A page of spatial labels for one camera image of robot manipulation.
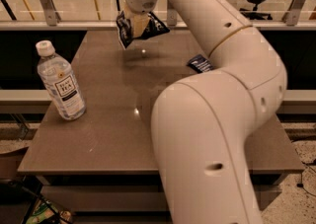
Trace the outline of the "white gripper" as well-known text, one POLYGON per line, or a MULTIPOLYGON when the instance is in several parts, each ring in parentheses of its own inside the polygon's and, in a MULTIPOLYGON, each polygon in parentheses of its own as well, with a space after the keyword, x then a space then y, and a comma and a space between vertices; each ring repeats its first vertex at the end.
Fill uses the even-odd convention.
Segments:
POLYGON ((125 0, 126 4, 122 8, 123 27, 132 33, 134 37, 140 37, 150 21, 147 13, 155 8, 157 1, 158 0, 125 0), (132 17, 132 12, 141 15, 132 17))

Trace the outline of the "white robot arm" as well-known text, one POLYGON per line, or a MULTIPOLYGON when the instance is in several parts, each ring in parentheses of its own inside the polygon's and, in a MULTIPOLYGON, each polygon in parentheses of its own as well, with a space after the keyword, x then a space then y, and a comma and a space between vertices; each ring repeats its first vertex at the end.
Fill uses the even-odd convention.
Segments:
MULTIPOLYGON (((157 2, 125 1, 134 13, 157 2)), ((173 224, 263 224, 244 145, 280 106, 285 67, 226 0, 169 1, 214 66, 167 87, 152 109, 153 149, 173 224)))

